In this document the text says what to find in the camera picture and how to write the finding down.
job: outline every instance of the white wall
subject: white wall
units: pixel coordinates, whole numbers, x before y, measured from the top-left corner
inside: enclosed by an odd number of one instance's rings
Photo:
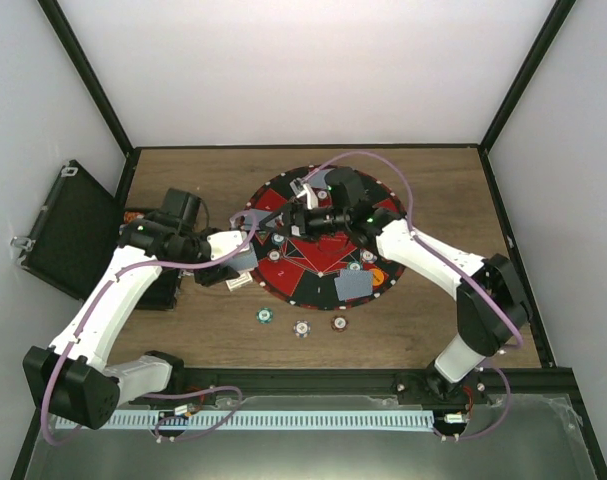
[[[480,142],[553,0],[61,0],[137,146]]]
[[[607,461],[607,1],[576,3],[491,158]]]
[[[29,232],[60,166],[78,159],[114,192],[123,157],[36,1],[0,2],[0,479],[34,405],[21,361],[79,304],[20,270],[13,235]]]

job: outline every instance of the wooden table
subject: wooden table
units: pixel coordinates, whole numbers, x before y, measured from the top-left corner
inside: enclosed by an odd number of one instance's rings
[[[382,149],[407,176],[414,193],[417,227],[453,246],[480,255],[505,254],[494,207],[474,149]],[[226,228],[264,182],[303,165],[338,155],[336,149],[166,149],[144,150],[128,206],[158,207],[169,187],[205,199],[212,225]],[[387,184],[402,200],[406,194],[395,174],[367,157],[350,165]],[[271,324],[256,312],[269,307]],[[118,337],[111,363],[161,350],[196,367],[283,368],[422,368],[456,334],[455,304],[436,285],[411,270],[380,298],[345,312],[349,327],[330,328],[333,312],[293,307],[256,284],[230,293],[225,284],[212,288],[185,278],[172,312],[135,311]],[[297,338],[292,326],[308,320],[312,331]],[[538,367],[529,330],[525,348],[498,362],[510,367]]]

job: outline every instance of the gray floor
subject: gray floor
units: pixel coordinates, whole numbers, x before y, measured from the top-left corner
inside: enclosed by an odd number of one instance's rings
[[[500,412],[474,410],[470,429]],[[517,396],[505,423],[479,440],[429,433],[219,432],[157,445],[148,431],[83,430],[39,442],[30,480],[84,479],[593,479],[577,419],[564,399]]]

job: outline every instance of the ventilation grille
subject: ventilation grille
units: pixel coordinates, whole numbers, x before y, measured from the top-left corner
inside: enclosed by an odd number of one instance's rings
[[[205,430],[227,412],[201,411],[188,420],[171,419],[160,430]],[[147,430],[159,421],[159,412],[117,410],[102,429]],[[378,430],[431,432],[434,414],[423,411],[316,411],[316,412],[237,412],[221,430]],[[75,423],[57,418],[56,428],[69,430]]]

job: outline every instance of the black frame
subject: black frame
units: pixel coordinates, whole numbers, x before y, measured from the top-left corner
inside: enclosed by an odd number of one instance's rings
[[[575,0],[557,0],[552,7],[547,20],[543,24],[528,55],[519,69],[505,99],[497,111],[487,133],[480,144],[397,144],[397,145],[252,145],[233,147],[134,147],[129,141],[116,112],[105,94],[92,66],[90,65],[81,45],[79,44],[72,27],[65,18],[65,14],[57,0],[38,0],[43,11],[61,44],[68,53],[79,76],[94,99],[97,108],[103,116],[115,140],[125,156],[125,165],[118,184],[116,199],[122,206],[125,205],[128,192],[141,151],[144,148],[476,148],[479,153],[481,166],[486,176],[490,194],[494,203],[497,217],[501,226],[508,252],[526,288],[526,293],[534,307],[534,318],[531,329],[534,336],[540,369],[506,369],[505,373],[510,380],[515,393],[530,394],[567,394],[574,410],[583,419],[582,433],[588,447],[594,469],[598,478],[607,479],[607,466],[603,459],[599,444],[592,429],[590,419],[585,410],[583,400],[576,384],[574,374],[569,368],[556,366],[554,355],[550,347],[545,328],[541,321],[538,308],[533,296],[523,260],[519,253],[516,239],[510,225],[505,205],[501,199],[499,188],[494,178],[492,165],[488,153],[495,144],[501,131],[507,124],[510,115],[516,108],[523,92],[534,76],[538,66],[551,46],[556,34],[570,13]],[[192,378],[212,379],[216,384],[240,385],[248,395],[277,395],[277,394],[337,394],[351,392],[353,394],[396,394],[395,385],[399,379],[411,378],[423,370],[386,369],[386,370],[248,370],[248,369],[188,369]],[[503,384],[501,379],[492,372],[479,373],[478,380],[486,385],[486,393],[501,393]],[[417,397],[404,395],[404,402],[411,403]],[[425,407],[438,407],[423,403]],[[12,474],[13,480],[25,478],[34,444],[39,432],[39,419],[35,413],[25,442],[21,449],[16,467]]]

